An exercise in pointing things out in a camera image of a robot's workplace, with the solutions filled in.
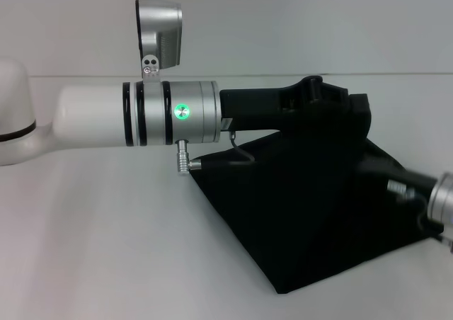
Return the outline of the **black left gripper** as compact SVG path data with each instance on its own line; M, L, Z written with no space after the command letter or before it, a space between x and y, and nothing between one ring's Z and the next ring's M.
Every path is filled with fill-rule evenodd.
M321 76L307 76L283 88L223 89L219 92L222 119L228 131L278 130L296 136L319 131L348 113L371 116L366 93L348 94Z

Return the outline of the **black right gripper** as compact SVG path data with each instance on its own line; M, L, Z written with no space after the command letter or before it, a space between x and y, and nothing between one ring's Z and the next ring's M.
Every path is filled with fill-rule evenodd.
M426 209L437 178L409 171L385 159L364 160L364 186L371 198Z

